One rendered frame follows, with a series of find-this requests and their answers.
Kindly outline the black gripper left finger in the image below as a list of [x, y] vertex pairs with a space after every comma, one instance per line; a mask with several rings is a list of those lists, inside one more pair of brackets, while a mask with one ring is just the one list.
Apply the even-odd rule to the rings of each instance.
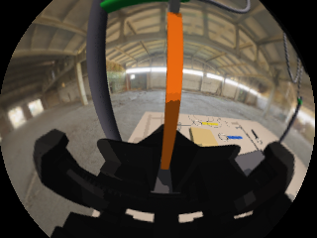
[[142, 167], [147, 172], [151, 190], [155, 190], [159, 175], [163, 144], [163, 126], [159, 126], [148, 138], [139, 143], [127, 143], [122, 140], [98, 139], [96, 146], [104, 160], [122, 163], [124, 166]]

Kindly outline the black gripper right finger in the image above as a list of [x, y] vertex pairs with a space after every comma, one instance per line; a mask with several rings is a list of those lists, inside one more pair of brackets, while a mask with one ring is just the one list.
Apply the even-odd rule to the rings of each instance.
[[237, 144], [199, 147], [198, 144], [183, 136], [182, 132], [175, 131], [173, 155], [171, 155], [169, 164], [171, 186], [173, 186], [171, 191], [181, 193], [183, 184], [190, 178], [198, 164], [233, 158], [235, 160], [241, 150], [241, 146], [237, 146]]

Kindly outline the tan square block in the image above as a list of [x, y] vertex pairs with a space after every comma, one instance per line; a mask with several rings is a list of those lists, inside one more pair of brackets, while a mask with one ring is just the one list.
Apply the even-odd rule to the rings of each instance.
[[210, 147], [218, 146], [217, 140], [214, 139], [214, 135], [211, 134], [210, 130], [205, 130], [205, 128], [191, 127], [190, 128], [190, 140], [199, 147]]

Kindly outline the orange handle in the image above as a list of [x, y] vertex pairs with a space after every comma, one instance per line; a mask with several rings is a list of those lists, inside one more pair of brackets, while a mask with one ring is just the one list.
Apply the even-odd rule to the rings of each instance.
[[178, 13], [181, 0], [170, 0], [167, 3], [167, 59], [165, 88], [165, 126], [163, 126], [163, 144], [160, 170], [169, 168], [173, 155], [175, 131], [177, 131], [179, 107], [181, 107], [182, 72], [183, 72], [183, 28], [182, 13]]

